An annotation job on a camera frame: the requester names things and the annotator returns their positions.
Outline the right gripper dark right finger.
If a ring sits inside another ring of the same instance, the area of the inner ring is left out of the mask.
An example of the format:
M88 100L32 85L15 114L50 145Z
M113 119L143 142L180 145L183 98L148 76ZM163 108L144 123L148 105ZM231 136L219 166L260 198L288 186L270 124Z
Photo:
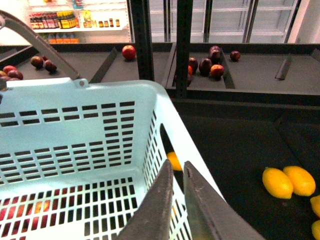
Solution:
M218 194L190 161L183 186L188 222L194 240L263 240Z

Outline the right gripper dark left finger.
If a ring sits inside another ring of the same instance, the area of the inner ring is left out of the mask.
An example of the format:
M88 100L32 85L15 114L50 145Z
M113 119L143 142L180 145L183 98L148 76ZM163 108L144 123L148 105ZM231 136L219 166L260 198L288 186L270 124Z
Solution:
M118 240L168 240L173 199L173 168L167 159Z

